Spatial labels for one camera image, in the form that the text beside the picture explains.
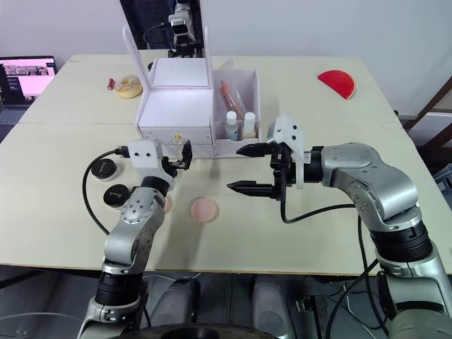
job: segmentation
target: white organizer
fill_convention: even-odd
[[[239,157],[236,150],[262,140],[257,72],[224,68],[213,71],[207,28],[205,58],[156,58],[149,72],[127,26],[123,38],[143,85],[136,127],[142,137],[160,140],[165,155],[180,157],[183,144],[190,140],[193,157]],[[245,107],[256,114],[256,138],[226,138],[227,110],[219,91],[225,72],[233,73]]]

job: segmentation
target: small white bottle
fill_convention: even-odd
[[[245,121],[243,125],[243,139],[256,137],[256,129],[254,128],[255,123],[256,115],[253,112],[247,112],[245,114]]]
[[[237,113],[229,111],[226,114],[226,134],[227,138],[232,141],[239,140],[239,124],[237,123]]]

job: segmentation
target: black cable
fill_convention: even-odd
[[[339,208],[356,208],[356,206],[352,203],[344,203],[344,204],[340,204],[340,205],[332,205],[332,206],[327,206],[327,207],[323,207],[323,208],[319,208],[318,210],[313,210],[309,213],[300,215],[299,217],[293,218],[293,219],[287,219],[286,215],[285,215],[285,194],[286,194],[286,187],[285,187],[285,179],[283,179],[285,177],[284,174],[282,174],[282,179],[281,179],[281,205],[280,205],[280,209],[281,209],[281,219],[283,222],[285,222],[286,224],[293,224],[294,222],[309,218],[313,215],[319,214],[319,213],[323,213],[326,212],[328,210],[337,210]]]
[[[334,302],[335,304],[337,304],[338,302],[336,300],[334,300],[331,297],[325,297],[328,300],[331,300],[332,302]],[[366,324],[365,322],[363,322],[363,320],[359,319],[357,316],[355,316],[352,312],[350,312],[350,310],[345,307],[344,305],[340,305],[341,309],[344,309],[344,311],[346,311],[349,315],[351,315],[351,317],[353,317],[354,320],[356,320],[358,323],[360,323],[361,325],[366,326],[368,329],[370,330],[379,330],[381,328],[381,326],[370,326],[368,324]]]
[[[169,24],[169,23],[159,23],[158,25],[155,25],[155,26],[153,26],[153,27],[151,27],[151,28],[148,28],[148,29],[145,30],[144,33],[143,33],[143,40],[144,40],[144,42],[147,43],[147,44],[167,44],[167,43],[171,42],[171,40],[154,42],[154,41],[148,40],[148,38],[146,37],[146,35],[147,35],[149,32],[151,32],[151,31],[153,31],[153,30],[155,30],[155,29],[157,29],[157,28],[163,28],[163,29],[165,29],[165,28],[168,28],[168,27],[170,27],[170,24]]]
[[[367,258],[366,258],[366,251],[364,249],[364,242],[362,241],[362,220],[361,217],[358,215],[358,241],[359,241],[359,248],[361,249],[361,257],[362,257],[362,265],[364,266],[364,269],[367,269]],[[369,275],[364,277],[366,282],[366,290],[367,295],[369,296],[369,301],[372,306],[372,310],[374,311],[375,318],[379,322],[381,326],[381,330],[384,332],[384,334],[389,335],[389,331],[387,327],[385,326],[383,320],[380,317],[379,310],[376,308],[374,296],[372,294],[372,287],[370,285],[370,279]]]
[[[342,284],[340,285],[339,290],[338,290],[337,292],[334,292],[334,293],[331,294],[331,295],[327,295],[326,297],[334,297],[335,295],[338,295],[338,294],[343,290],[343,288],[344,288],[344,284],[342,283]]]
[[[33,278],[36,275],[39,275],[41,273],[44,273],[44,271],[42,271],[42,270],[32,270],[30,272],[23,273],[23,274],[17,275],[17,276],[12,277],[12,278],[8,278],[8,279],[5,279],[5,280],[2,280],[2,281],[0,281],[0,290],[2,288],[6,288],[6,287],[9,287],[9,286],[21,283],[24,280]]]
[[[146,309],[146,305],[144,304],[144,301],[140,298],[141,308],[143,309],[144,317],[146,318],[146,323],[148,323],[148,327],[152,327],[150,324],[150,317],[148,313],[148,309]]]
[[[375,259],[370,266],[364,270],[363,273],[361,273],[361,275],[355,279],[355,281],[351,284],[351,286],[349,288],[347,288],[347,290],[342,294],[342,296],[340,297],[340,299],[338,300],[338,303],[336,304],[336,306],[334,306],[333,311],[331,312],[331,315],[328,319],[328,324],[326,325],[326,339],[331,339],[331,329],[333,327],[333,322],[334,322],[334,318],[336,317],[336,314],[338,313],[338,310],[340,308],[340,305],[344,302],[344,299],[347,297],[348,293],[356,286],[358,285],[366,275],[369,274],[369,272],[371,270],[374,269],[374,267],[378,264],[379,262]]]
[[[94,165],[94,163],[103,157],[106,157],[111,154],[115,154],[115,150],[110,150],[104,154],[99,155],[97,158],[95,158],[86,168],[85,174],[83,174],[83,180],[82,180],[82,194],[83,194],[83,201],[85,202],[86,209],[88,210],[88,213],[90,214],[91,218],[94,220],[96,225],[104,232],[106,235],[109,235],[110,232],[102,225],[102,223],[96,218],[94,215],[93,210],[91,209],[90,203],[88,202],[88,195],[86,194],[86,180],[88,179],[88,175],[90,174],[91,167]]]

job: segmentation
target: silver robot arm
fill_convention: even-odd
[[[165,219],[165,196],[174,188],[177,169],[187,170],[191,145],[183,159],[170,162],[158,141],[132,141],[126,152],[143,177],[123,205],[117,226],[105,242],[102,273],[78,338],[112,338],[138,329],[142,277],[155,233]]]
[[[271,155],[275,177],[274,185],[251,181],[228,185],[239,193],[280,200],[286,186],[321,182],[352,199],[369,228],[386,278],[381,289],[395,317],[390,338],[421,338],[417,335],[426,332],[430,338],[438,333],[452,337],[451,284],[422,222],[417,189],[406,174],[361,143],[304,152],[302,132],[285,115],[270,125],[266,143],[244,146],[237,153]]]

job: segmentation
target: white table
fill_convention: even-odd
[[[105,60],[103,65],[107,65],[110,56],[102,58]],[[111,58],[117,60],[124,56]],[[259,65],[281,65],[281,72],[284,72],[286,63],[278,60],[292,59],[294,65],[296,59],[300,60],[299,64],[305,60],[255,59]],[[238,60],[241,62],[236,62],[236,65],[250,67],[251,64],[245,61],[251,62],[252,58],[241,57]],[[424,223],[439,248],[446,271],[452,273],[452,246],[449,241],[452,213],[412,141],[400,128],[398,121],[394,121],[394,114],[360,61],[330,60],[331,68],[340,68],[339,63],[348,62],[355,65],[356,69],[364,69],[363,78],[367,79],[367,87],[372,88],[371,91],[377,97],[374,106],[380,107],[380,110],[369,109],[360,115],[364,103],[360,102],[357,92],[356,100],[350,102],[350,109],[356,117],[345,115],[349,119],[343,117],[342,125],[329,126],[331,120],[338,118],[336,115],[325,113],[328,116],[325,118],[321,111],[316,116],[306,115],[304,112],[310,112],[310,109],[305,109],[303,102],[313,105],[314,101],[307,98],[298,103],[295,101],[297,96],[290,99],[288,93],[291,89],[284,88],[284,84],[289,83],[287,78],[291,76],[288,71],[271,85],[268,82],[272,77],[263,67],[260,77],[262,106],[264,114],[267,114],[264,119],[269,121],[276,113],[271,114],[266,103],[278,102],[280,112],[290,113],[297,124],[303,127],[307,148],[349,141],[363,142],[375,147],[383,161],[407,173],[419,189]],[[325,58],[320,58],[320,61],[308,58],[308,61],[326,63]],[[273,72],[278,73],[276,69],[269,71]],[[104,77],[100,73],[96,73],[99,79]],[[55,98],[54,93],[64,92],[62,87],[65,83],[68,86],[72,84],[73,78],[65,74],[63,68],[55,79],[55,83],[59,81],[59,89],[52,86],[46,90],[0,144],[0,263],[55,268],[100,267],[105,235],[98,230],[85,210],[81,178],[87,164],[95,156],[138,138],[132,124],[133,114],[128,111],[137,105],[138,100],[123,100],[125,106],[121,109],[126,109],[124,114],[112,105],[113,110],[109,114],[115,121],[113,124],[108,123],[109,115],[99,110],[103,105],[111,105],[100,102],[114,97],[114,93],[107,90],[102,100],[92,97],[90,106],[87,105],[86,110],[79,114],[72,111],[72,106],[67,111],[61,111],[61,100],[52,101],[52,97]],[[83,91],[82,87],[77,91],[68,91],[65,95],[79,96],[80,91]],[[333,107],[327,102],[335,99],[325,98],[324,101],[321,103],[323,107]],[[127,114],[131,120],[129,122],[126,120]],[[116,225],[118,212],[102,202],[104,191],[116,183],[126,184],[130,188],[140,183],[129,160],[114,159],[124,168],[118,178],[107,183],[92,177],[88,180],[88,198],[95,214],[108,229]],[[227,183],[239,179],[273,182],[269,159],[194,160],[190,170],[177,177],[175,190],[169,193],[173,206],[157,232],[148,269],[332,275],[361,273],[356,211],[330,211],[293,225],[285,225],[280,219],[277,202],[268,198],[243,196],[226,187]],[[189,206],[199,196],[213,199],[220,208],[218,218],[212,223],[200,225],[189,216]],[[348,197],[337,189],[307,184],[303,190],[288,190],[287,214],[299,215],[336,203],[349,203]],[[364,234],[367,256],[371,260],[374,246],[368,232]]]
[[[147,65],[162,51],[142,51]],[[213,67],[228,57],[214,56]],[[263,123],[280,113],[302,117],[305,127],[396,128],[402,126],[366,66],[359,59],[330,57],[235,56],[234,65],[257,69]],[[342,69],[357,88],[344,100],[317,76]],[[25,113],[21,123],[133,124],[140,97],[121,99],[107,90],[109,78],[136,75],[129,55],[74,55]]]

